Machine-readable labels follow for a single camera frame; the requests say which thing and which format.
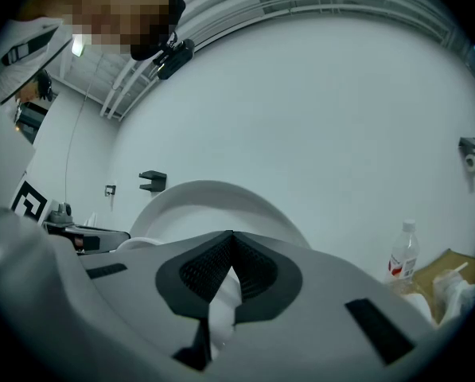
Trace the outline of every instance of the plastic bottle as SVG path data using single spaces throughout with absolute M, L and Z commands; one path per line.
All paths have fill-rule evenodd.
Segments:
M 418 238 L 415 237 L 415 220 L 405 220 L 402 234 L 394 243 L 387 264 L 386 283 L 391 284 L 395 291 L 401 293 L 405 287 L 412 283 L 412 275 L 419 252 Z

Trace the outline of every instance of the white bottle cap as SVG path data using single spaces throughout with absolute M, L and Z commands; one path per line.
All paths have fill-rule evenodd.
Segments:
M 415 220 L 405 220 L 403 222 L 403 231 L 404 232 L 414 232 L 415 231 Z

